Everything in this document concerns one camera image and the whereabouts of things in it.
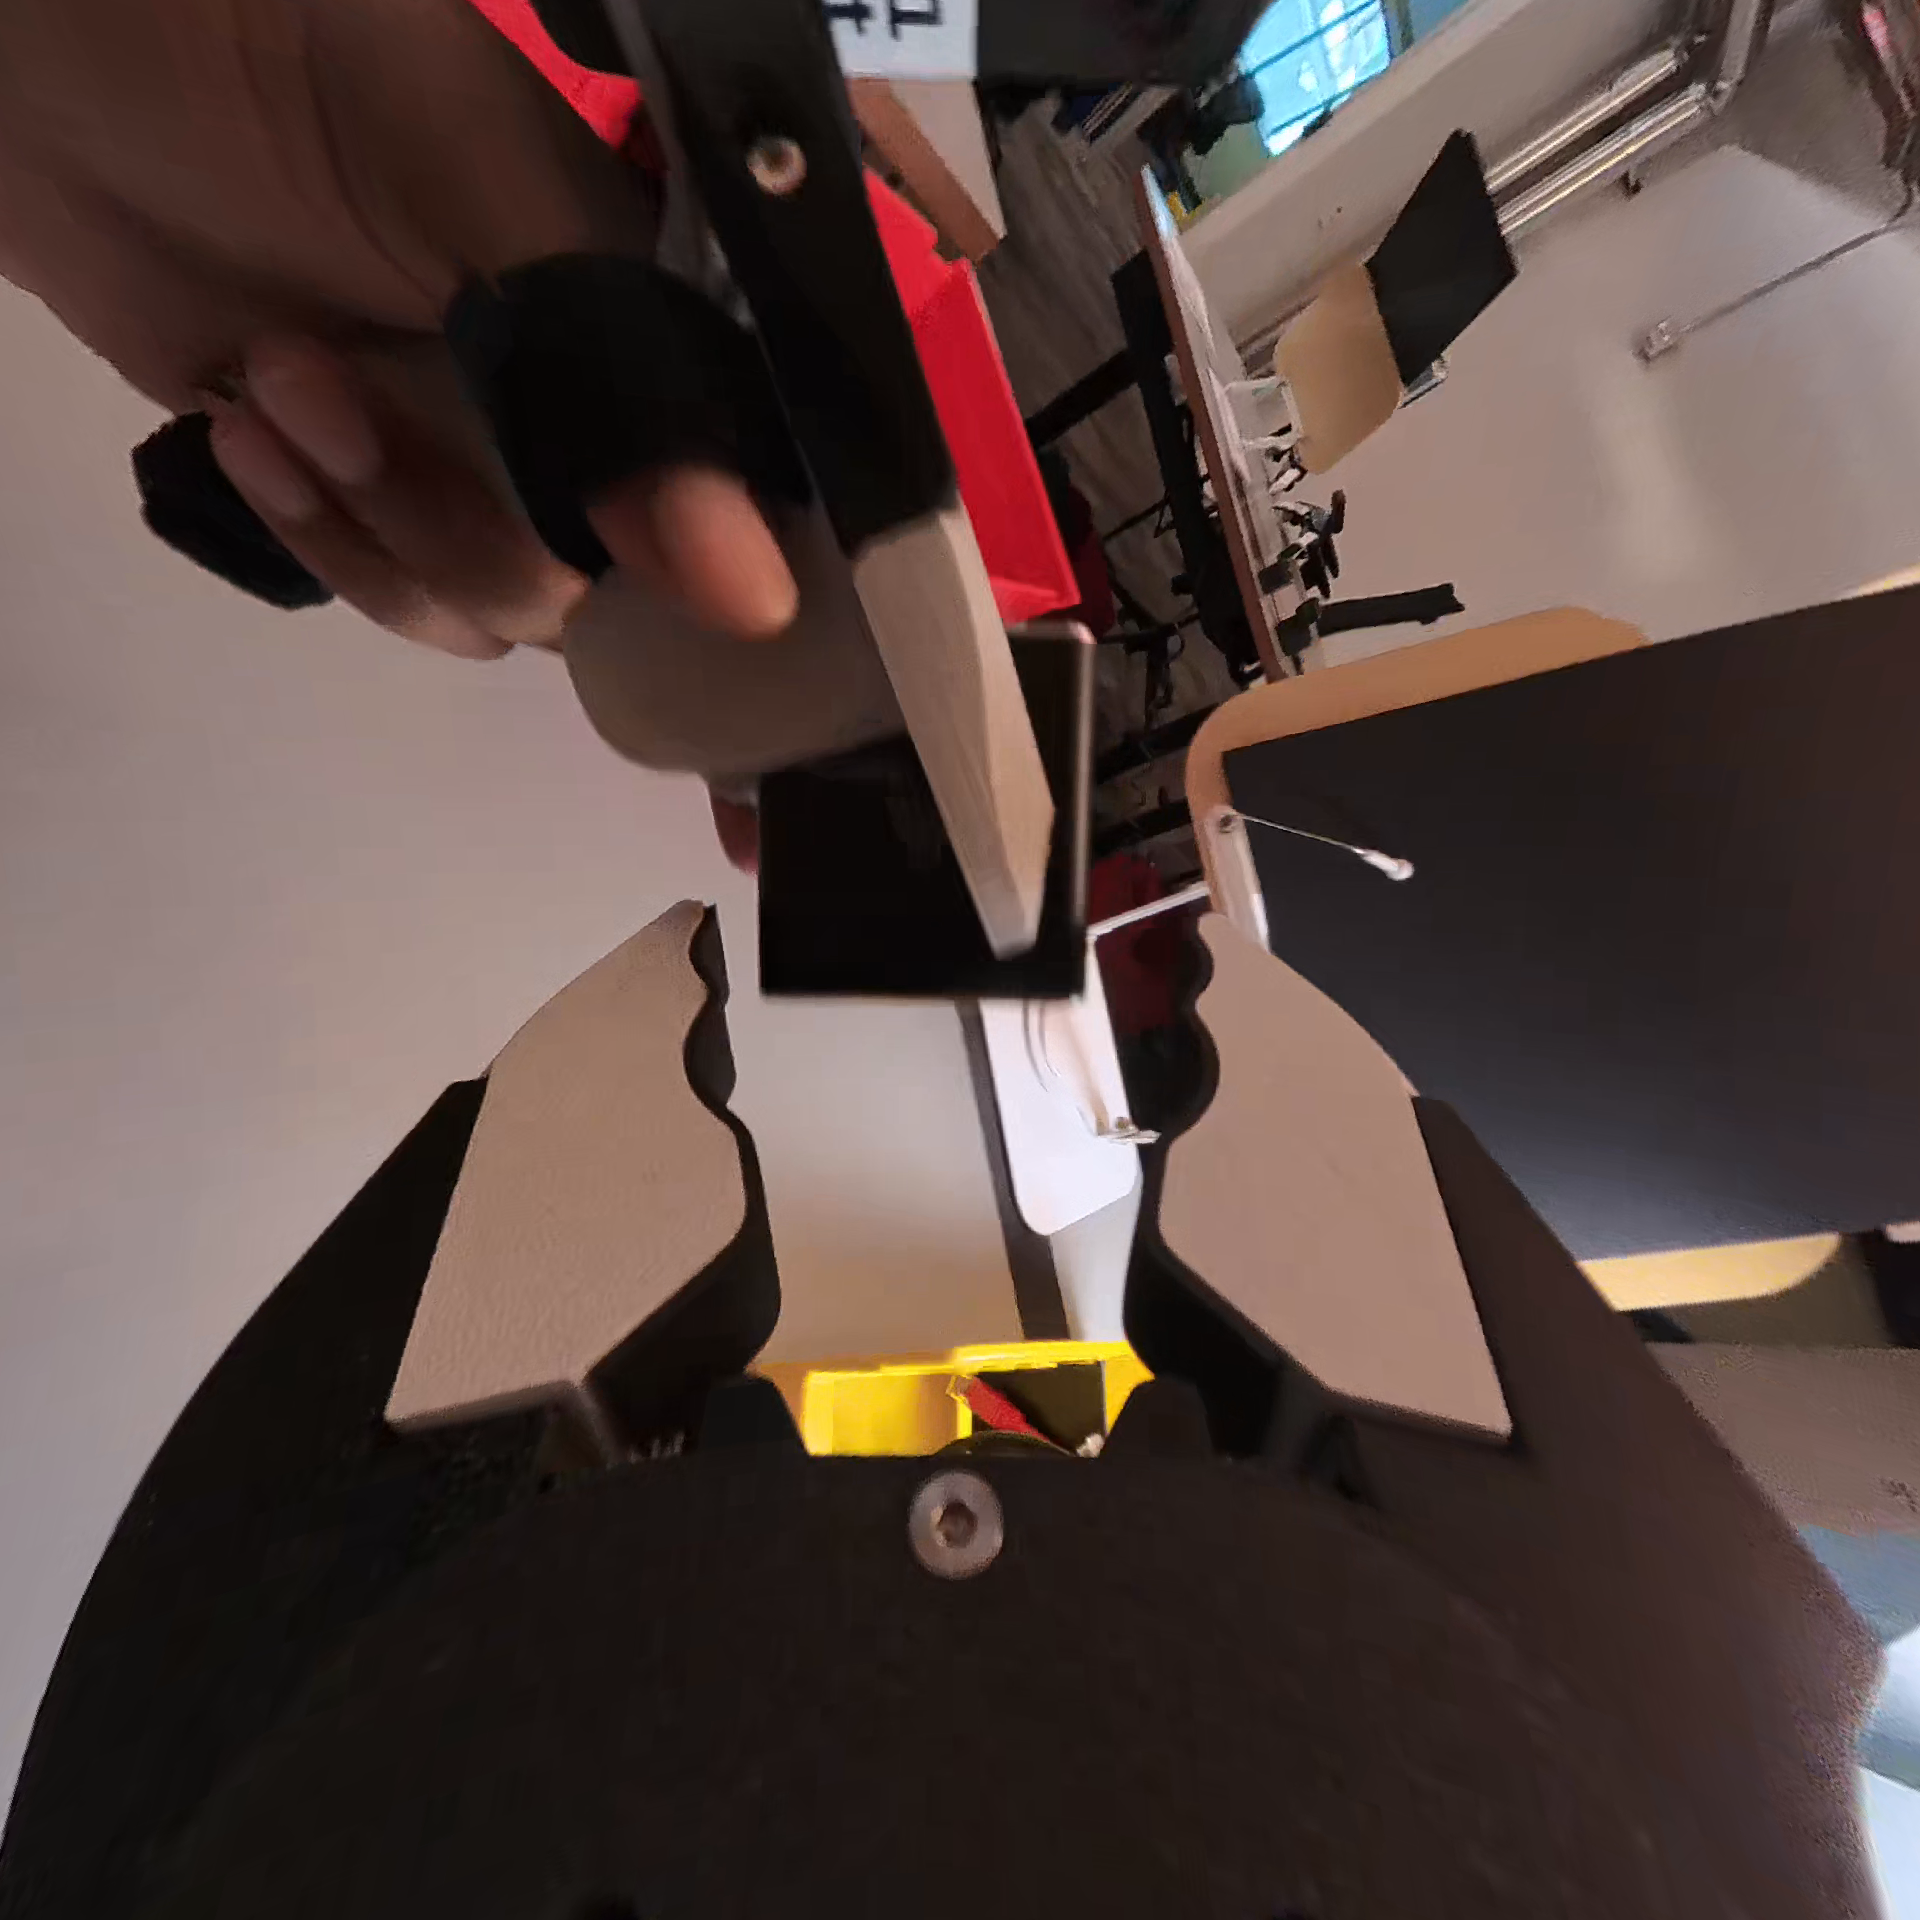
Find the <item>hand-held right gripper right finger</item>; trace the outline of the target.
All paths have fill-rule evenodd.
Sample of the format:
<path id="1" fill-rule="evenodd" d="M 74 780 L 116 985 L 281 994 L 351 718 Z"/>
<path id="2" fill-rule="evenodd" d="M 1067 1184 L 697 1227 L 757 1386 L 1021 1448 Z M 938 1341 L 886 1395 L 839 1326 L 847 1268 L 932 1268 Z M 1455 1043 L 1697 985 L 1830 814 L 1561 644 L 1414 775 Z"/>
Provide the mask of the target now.
<path id="1" fill-rule="evenodd" d="M 1228 910 L 1187 930 L 1187 1085 L 1150 1154 L 1126 1341 L 1217 1454 L 1329 1418 L 1509 1448 L 1512 1410 L 1390 1051 Z"/>

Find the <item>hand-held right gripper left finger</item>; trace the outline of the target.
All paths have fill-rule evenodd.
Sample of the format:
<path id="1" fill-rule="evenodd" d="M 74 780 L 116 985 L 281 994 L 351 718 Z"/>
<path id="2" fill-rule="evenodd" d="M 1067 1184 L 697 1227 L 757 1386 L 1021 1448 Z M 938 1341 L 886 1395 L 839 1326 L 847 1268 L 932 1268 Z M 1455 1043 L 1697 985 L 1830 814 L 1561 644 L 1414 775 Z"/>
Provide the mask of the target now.
<path id="1" fill-rule="evenodd" d="M 781 1317 L 726 999 L 716 908 L 676 901 L 495 1053 L 393 1430 L 539 1410 L 585 1454 L 699 1448 Z"/>

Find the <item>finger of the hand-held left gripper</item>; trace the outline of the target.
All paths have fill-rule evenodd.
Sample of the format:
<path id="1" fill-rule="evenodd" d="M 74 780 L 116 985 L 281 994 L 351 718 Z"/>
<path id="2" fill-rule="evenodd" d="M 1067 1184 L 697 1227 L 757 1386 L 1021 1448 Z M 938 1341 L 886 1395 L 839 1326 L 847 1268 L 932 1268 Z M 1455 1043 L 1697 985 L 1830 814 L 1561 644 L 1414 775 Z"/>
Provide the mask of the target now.
<path id="1" fill-rule="evenodd" d="M 1054 799 L 965 502 L 855 554 L 855 598 L 992 956 L 1040 935 Z"/>

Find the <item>black ethernet adapter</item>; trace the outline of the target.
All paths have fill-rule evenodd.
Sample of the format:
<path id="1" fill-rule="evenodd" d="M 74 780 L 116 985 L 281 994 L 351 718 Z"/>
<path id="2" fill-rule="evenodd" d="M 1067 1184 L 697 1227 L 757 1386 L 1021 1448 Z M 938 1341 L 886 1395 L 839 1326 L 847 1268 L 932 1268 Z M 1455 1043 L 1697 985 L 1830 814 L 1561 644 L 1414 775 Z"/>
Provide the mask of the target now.
<path id="1" fill-rule="evenodd" d="M 1095 638 L 1053 620 L 1007 632 L 1053 780 L 1033 948 L 997 956 L 912 738 L 820 759 L 757 790 L 763 994 L 1074 999 L 1084 986 Z"/>

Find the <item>red plastic bin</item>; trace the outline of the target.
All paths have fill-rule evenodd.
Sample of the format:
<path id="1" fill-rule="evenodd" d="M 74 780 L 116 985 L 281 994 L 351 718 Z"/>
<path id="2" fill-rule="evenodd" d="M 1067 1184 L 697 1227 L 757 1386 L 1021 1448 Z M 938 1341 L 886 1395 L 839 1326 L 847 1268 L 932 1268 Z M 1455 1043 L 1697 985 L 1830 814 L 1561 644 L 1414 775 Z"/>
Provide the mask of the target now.
<path id="1" fill-rule="evenodd" d="M 565 58 L 528 0 L 476 6 L 539 84 L 615 149 L 647 193 L 665 184 L 665 152 L 626 78 L 604 78 Z M 1059 540 L 1040 460 L 1024 436 L 1015 387 L 970 264 L 944 256 L 938 226 L 912 213 L 877 171 L 863 171 L 872 216 L 918 335 L 918 359 L 945 433 L 965 511 L 992 577 L 992 608 L 1007 628 L 1067 620 L 1082 598 Z"/>

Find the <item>yellow plastic bin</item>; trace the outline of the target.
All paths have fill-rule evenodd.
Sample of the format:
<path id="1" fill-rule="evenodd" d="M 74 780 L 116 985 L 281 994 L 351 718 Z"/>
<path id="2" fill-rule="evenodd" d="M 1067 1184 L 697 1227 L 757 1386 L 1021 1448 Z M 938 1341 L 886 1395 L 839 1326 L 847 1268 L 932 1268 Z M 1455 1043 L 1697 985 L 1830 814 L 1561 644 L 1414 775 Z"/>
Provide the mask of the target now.
<path id="1" fill-rule="evenodd" d="M 1124 1339 L 997 1339 L 886 1357 L 763 1357 L 757 1382 L 781 1395 L 816 1455 L 1095 1455 L 1150 1364 Z"/>

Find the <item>person's left hand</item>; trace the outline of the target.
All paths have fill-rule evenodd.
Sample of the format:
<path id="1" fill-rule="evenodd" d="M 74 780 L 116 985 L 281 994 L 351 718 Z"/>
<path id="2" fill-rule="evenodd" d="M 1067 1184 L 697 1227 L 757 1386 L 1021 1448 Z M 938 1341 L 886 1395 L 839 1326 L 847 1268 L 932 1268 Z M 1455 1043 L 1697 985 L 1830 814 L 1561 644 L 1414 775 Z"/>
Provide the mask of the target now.
<path id="1" fill-rule="evenodd" d="M 17 0 L 6 276 L 171 415 L 216 498 L 378 628 L 564 650 L 585 583 L 465 415 L 441 312 L 564 253 L 647 256 L 637 176 L 478 6 Z"/>

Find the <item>wooden office table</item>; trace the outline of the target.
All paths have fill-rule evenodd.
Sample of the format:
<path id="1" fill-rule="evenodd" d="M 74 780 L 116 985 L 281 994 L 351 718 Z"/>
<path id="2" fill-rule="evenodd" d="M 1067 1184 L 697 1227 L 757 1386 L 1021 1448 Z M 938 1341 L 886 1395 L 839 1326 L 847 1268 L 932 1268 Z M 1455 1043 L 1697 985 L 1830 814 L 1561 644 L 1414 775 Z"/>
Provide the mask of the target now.
<path id="1" fill-rule="evenodd" d="M 1288 523 L 1272 496 L 1276 461 L 1243 433 L 1231 387 L 1245 378 L 1228 324 L 1217 324 L 1199 271 L 1177 240 L 1162 184 L 1142 166 L 1134 176 L 1142 256 L 1157 276 L 1175 387 L 1193 423 L 1199 474 L 1217 498 L 1217 529 L 1238 577 L 1238 608 L 1264 660 L 1264 678 L 1297 678 L 1312 638 L 1293 615 L 1303 608 L 1303 572 L 1288 554 Z"/>

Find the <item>black board book stand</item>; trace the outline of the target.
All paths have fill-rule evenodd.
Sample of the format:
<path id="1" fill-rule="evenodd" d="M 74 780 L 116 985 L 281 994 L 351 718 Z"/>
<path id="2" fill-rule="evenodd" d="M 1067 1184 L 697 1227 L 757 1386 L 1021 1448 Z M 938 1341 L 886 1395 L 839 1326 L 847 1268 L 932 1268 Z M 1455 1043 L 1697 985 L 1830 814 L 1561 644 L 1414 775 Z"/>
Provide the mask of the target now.
<path id="1" fill-rule="evenodd" d="M 1480 139 L 1455 129 L 1382 247 L 1329 271 L 1276 342 L 1293 474 L 1373 436 L 1512 276 Z"/>
<path id="2" fill-rule="evenodd" d="M 1204 880 L 1095 908 L 1118 1092 L 1067 1011 L 1015 1085 L 1124 1190 L 1175 1120 L 1199 908 L 1452 1104 L 1576 1258 L 1861 1242 L 1914 1349 L 1914 583 L 1645 644 L 1535 615 L 1162 726 Z"/>

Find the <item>bright window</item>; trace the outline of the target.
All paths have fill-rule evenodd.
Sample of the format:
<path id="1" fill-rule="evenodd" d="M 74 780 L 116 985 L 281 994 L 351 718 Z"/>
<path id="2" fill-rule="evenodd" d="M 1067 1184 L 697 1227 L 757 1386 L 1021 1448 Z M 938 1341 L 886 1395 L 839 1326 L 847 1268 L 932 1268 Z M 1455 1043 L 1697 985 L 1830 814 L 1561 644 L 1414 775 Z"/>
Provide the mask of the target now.
<path id="1" fill-rule="evenodd" d="M 1460 0 L 1276 0 L 1238 50 L 1264 93 L 1254 134 L 1276 158 L 1329 124 L 1364 84 L 1446 26 Z"/>

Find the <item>silver ventilation duct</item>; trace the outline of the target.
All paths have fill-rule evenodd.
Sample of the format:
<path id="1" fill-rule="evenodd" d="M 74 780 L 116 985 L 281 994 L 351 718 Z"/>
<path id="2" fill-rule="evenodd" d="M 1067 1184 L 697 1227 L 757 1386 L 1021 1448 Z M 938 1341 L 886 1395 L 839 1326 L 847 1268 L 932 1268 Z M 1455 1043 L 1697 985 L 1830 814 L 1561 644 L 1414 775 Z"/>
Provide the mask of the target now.
<path id="1" fill-rule="evenodd" d="M 1599 184 L 1731 115 L 1778 20 L 1770 0 L 1690 6 L 1690 26 L 1566 106 L 1487 171 L 1506 240 L 1541 232 Z"/>

